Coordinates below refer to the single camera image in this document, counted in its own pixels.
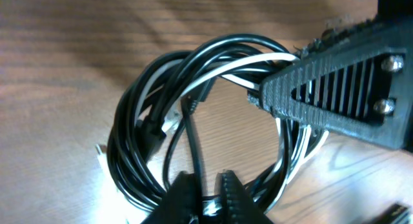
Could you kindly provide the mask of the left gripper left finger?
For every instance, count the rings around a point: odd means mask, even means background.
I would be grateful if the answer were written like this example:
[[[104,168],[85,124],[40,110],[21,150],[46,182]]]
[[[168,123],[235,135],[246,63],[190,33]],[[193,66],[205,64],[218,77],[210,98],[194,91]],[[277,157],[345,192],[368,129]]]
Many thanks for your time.
[[[160,205],[142,224],[190,223],[197,209],[197,187],[193,174],[181,172],[167,191]]]

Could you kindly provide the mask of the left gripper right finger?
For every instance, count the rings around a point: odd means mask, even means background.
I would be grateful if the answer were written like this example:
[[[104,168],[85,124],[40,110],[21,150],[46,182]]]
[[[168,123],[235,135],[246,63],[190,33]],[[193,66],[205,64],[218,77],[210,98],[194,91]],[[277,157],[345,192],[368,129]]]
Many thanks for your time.
[[[220,174],[219,196],[222,223],[225,224],[273,224],[257,207],[232,170]]]

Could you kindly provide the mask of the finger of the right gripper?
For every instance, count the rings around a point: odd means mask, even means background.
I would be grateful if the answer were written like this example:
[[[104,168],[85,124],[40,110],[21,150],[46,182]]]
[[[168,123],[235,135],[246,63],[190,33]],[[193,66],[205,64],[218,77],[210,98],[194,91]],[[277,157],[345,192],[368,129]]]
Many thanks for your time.
[[[412,150],[412,18],[331,34],[262,80],[248,101],[275,117]]]

